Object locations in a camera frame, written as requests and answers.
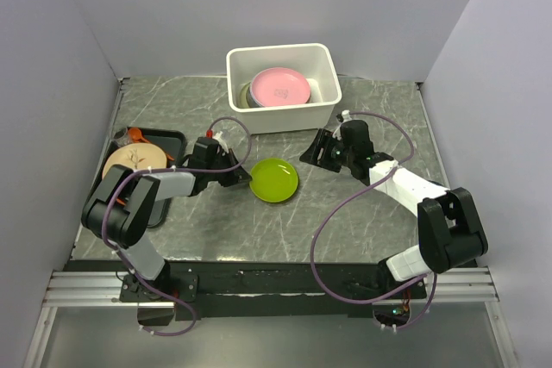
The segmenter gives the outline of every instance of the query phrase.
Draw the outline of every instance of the gray wall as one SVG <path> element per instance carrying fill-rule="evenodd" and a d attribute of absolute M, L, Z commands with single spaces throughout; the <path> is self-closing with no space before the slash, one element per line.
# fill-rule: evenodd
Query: gray wall
<path fill-rule="evenodd" d="M 0 365 L 27 352 L 67 260 L 116 96 L 73 0 L 0 0 Z"/>
<path fill-rule="evenodd" d="M 470 189 L 522 366 L 550 366 L 552 0 L 470 0 L 423 88 L 452 184 Z"/>
<path fill-rule="evenodd" d="M 76 0 L 117 76 L 225 73 L 234 47 L 322 42 L 340 73 L 424 80 L 468 0 Z"/>

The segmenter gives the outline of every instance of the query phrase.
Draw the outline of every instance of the pink bowl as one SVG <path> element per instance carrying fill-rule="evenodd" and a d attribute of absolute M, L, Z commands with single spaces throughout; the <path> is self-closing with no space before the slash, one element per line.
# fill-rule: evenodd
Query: pink bowl
<path fill-rule="evenodd" d="M 251 82 L 251 97 L 261 107 L 280 107 L 307 103 L 311 86 L 297 71 L 270 68 L 259 72 Z"/>

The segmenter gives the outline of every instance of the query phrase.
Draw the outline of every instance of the orange utensil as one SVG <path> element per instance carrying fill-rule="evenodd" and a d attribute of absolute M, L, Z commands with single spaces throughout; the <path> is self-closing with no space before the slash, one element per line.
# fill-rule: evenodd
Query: orange utensil
<path fill-rule="evenodd" d="M 129 135 L 133 142 L 146 142 L 148 144 L 151 144 L 150 141 L 146 140 L 144 136 L 141 134 L 141 130 L 137 127 L 129 128 Z M 171 157 L 169 154 L 165 153 L 166 157 L 170 159 L 171 161 L 174 161 L 174 158 Z"/>

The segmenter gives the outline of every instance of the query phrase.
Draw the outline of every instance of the white plastic container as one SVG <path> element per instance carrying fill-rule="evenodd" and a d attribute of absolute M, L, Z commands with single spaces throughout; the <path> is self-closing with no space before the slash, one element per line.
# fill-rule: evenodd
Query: white plastic container
<path fill-rule="evenodd" d="M 257 73 L 276 66 L 303 74 L 310 85 L 310 101 L 286 107 L 240 108 L 243 85 Z M 226 55 L 226 72 L 230 108 L 251 134 L 323 128 L 342 99 L 329 50 L 320 43 L 233 49 Z"/>

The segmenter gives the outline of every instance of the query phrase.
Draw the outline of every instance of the green plate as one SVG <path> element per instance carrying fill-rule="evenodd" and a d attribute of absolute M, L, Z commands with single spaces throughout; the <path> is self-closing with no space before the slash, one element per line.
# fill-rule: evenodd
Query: green plate
<path fill-rule="evenodd" d="M 263 202 L 281 203 L 293 196 L 299 176 L 293 165 L 283 159 L 263 159 L 251 170 L 251 191 Z"/>

